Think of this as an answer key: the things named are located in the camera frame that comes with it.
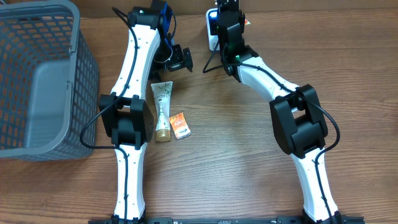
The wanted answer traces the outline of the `white gold cosmetic tube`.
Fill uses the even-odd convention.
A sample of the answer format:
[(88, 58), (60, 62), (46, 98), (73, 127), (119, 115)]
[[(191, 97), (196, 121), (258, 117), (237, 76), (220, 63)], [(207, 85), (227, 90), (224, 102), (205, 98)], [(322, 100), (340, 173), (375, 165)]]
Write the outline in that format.
[(155, 108), (157, 111), (157, 125), (155, 128), (155, 140), (157, 142), (170, 141), (170, 101), (173, 81), (153, 83), (151, 85)]

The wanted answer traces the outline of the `small orange white packet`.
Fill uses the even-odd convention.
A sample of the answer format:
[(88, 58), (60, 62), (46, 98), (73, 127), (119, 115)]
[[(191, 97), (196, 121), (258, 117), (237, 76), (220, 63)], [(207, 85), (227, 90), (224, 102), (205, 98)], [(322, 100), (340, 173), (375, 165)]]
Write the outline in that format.
[(169, 121), (176, 139), (183, 139), (192, 134), (183, 113), (179, 113), (170, 117)]

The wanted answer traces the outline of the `yellow white snack bag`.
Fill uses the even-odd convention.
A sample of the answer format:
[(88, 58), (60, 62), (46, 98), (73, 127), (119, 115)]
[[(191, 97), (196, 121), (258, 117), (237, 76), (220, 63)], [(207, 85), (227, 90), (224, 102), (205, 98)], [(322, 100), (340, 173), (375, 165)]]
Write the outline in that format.
[(251, 24), (247, 19), (245, 19), (245, 26)]

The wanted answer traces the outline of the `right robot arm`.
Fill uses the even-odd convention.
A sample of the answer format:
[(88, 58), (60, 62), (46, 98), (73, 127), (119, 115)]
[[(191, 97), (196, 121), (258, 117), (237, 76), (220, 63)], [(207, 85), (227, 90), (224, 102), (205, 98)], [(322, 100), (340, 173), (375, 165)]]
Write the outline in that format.
[(298, 86), (270, 69), (243, 38), (245, 15), (238, 1), (218, 1), (216, 34), (228, 75), (250, 86), (270, 106), (275, 140), (294, 161), (303, 192), (305, 223), (342, 223), (325, 167), (327, 120), (311, 85)]

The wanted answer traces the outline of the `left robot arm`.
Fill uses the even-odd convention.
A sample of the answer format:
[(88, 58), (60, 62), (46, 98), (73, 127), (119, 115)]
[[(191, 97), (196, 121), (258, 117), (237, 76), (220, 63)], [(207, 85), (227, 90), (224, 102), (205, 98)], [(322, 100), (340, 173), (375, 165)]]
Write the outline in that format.
[(107, 223), (143, 223), (144, 154), (155, 130), (147, 82), (162, 70), (192, 70), (193, 62), (189, 49), (175, 44), (169, 32), (175, 16), (167, 2), (152, 1), (127, 14), (114, 11), (129, 29), (129, 43), (117, 82), (99, 98), (99, 116), (118, 162), (118, 202)]

